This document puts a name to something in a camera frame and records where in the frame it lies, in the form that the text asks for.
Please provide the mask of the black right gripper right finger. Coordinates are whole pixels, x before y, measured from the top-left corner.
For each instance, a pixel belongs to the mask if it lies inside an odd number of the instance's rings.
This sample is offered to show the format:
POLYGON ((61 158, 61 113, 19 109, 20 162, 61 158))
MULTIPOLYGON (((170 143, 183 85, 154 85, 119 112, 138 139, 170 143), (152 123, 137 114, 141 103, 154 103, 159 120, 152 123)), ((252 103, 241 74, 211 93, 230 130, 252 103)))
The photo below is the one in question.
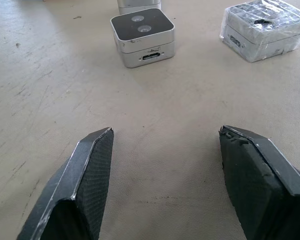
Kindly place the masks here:
POLYGON ((300 240, 300 171, 267 137, 223 125, 225 186, 248 240, 300 240))

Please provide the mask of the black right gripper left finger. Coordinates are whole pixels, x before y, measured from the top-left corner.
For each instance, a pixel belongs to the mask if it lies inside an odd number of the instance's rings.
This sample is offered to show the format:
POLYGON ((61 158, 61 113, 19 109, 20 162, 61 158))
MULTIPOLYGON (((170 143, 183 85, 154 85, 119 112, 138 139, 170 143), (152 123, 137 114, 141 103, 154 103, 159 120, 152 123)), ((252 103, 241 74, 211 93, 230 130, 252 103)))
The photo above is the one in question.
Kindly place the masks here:
POLYGON ((113 152, 111 127, 80 140, 45 185, 19 240, 97 240, 104 216, 113 152))

